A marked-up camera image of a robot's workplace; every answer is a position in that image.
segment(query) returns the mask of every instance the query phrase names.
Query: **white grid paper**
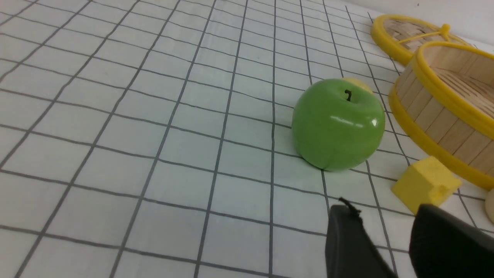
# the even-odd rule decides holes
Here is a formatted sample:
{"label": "white grid paper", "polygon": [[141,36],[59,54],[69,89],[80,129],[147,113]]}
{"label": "white grid paper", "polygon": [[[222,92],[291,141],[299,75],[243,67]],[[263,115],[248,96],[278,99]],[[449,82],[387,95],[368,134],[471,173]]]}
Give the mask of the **white grid paper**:
{"label": "white grid paper", "polygon": [[[330,0],[7,2],[6,277],[324,277],[340,196],[413,277],[412,214],[390,187],[425,154],[387,105],[403,68],[370,38],[379,13]],[[388,122],[365,164],[328,173],[294,151],[291,111],[307,86],[342,76],[370,85]],[[467,183],[442,208],[493,235],[484,197]]]}

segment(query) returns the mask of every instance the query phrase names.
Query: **yellow ring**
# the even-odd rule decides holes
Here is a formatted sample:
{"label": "yellow ring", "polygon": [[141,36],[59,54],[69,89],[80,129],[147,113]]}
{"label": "yellow ring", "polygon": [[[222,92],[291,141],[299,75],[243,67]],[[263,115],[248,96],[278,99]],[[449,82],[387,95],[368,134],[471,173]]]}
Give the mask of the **yellow ring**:
{"label": "yellow ring", "polygon": [[[440,30],[441,28],[437,27],[434,24],[430,24],[428,22],[422,21],[420,19],[416,19],[413,17],[402,16],[397,14],[385,14],[377,17],[374,20],[374,24],[372,25],[372,29],[370,30],[370,35],[375,43],[384,51],[386,54],[391,56],[391,58],[398,61],[400,64],[406,66],[412,59],[413,52],[404,48],[401,44],[399,44],[394,38],[392,38],[388,32],[384,29],[384,22],[388,19],[396,19],[396,20],[404,20],[416,22],[422,25],[425,25],[433,30]],[[465,45],[468,45],[467,42],[458,38],[457,36],[448,34],[450,39],[454,39],[456,41],[462,42]]]}
{"label": "yellow ring", "polygon": [[451,111],[473,129],[489,137],[490,139],[494,139],[494,119],[484,114],[460,97],[448,85],[442,82],[441,79],[439,79],[439,77],[437,77],[437,75],[429,67],[424,58],[424,49],[431,46],[447,46],[463,49],[485,56],[491,60],[494,60],[494,55],[470,46],[462,46],[448,42],[428,42],[417,49],[415,56],[411,61],[413,73],[415,73],[422,85],[427,88],[435,99],[437,99],[447,110]]}
{"label": "yellow ring", "polygon": [[452,156],[439,145],[437,145],[420,127],[410,118],[396,96],[396,85],[389,94],[389,106],[396,121],[408,136],[429,155],[435,156],[448,169],[467,181],[480,186],[486,190],[494,188],[494,178],[477,169],[468,166],[463,161]]}

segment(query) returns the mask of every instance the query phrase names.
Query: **green apple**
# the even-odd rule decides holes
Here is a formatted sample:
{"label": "green apple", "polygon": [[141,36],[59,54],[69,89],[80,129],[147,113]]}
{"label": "green apple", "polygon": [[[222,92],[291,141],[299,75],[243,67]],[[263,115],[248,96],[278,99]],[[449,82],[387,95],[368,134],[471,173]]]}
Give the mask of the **green apple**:
{"label": "green apple", "polygon": [[300,97],[291,129],[295,147],[310,164],[329,171],[364,162],[379,146],[385,117],[381,102],[342,79],[321,80]]}

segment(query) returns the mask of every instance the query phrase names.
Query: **white wall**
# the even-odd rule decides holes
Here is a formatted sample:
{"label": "white wall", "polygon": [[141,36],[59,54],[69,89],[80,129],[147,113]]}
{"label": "white wall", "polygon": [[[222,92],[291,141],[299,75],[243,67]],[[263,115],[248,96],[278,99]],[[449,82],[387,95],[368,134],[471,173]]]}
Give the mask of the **white wall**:
{"label": "white wall", "polygon": [[494,0],[346,0],[383,13],[451,25],[456,35],[494,45]]}

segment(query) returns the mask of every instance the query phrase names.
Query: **steamer basket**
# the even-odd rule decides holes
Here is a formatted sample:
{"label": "steamer basket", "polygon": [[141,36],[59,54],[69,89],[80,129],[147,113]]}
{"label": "steamer basket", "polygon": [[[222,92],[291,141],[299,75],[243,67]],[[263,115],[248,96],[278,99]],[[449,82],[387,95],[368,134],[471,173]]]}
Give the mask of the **steamer basket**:
{"label": "steamer basket", "polygon": [[494,55],[426,43],[397,79],[389,103],[418,146],[471,183],[494,188]]}
{"label": "steamer basket", "polygon": [[424,43],[439,41],[469,45],[449,31],[448,24],[439,28],[420,19],[391,14],[376,18],[370,34],[384,52],[406,66]]}

